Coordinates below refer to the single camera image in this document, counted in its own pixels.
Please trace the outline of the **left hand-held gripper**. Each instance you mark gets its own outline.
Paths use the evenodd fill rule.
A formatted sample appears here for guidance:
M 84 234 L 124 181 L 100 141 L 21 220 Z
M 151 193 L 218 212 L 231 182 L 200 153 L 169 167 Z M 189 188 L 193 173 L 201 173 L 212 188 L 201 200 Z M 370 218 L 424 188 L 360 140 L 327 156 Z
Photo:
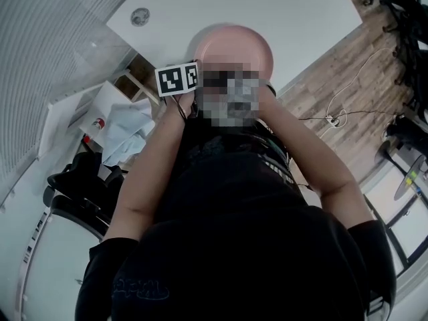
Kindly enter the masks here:
M 187 94 L 196 90 L 199 85 L 196 62 L 159 68 L 154 74 L 160 97 Z

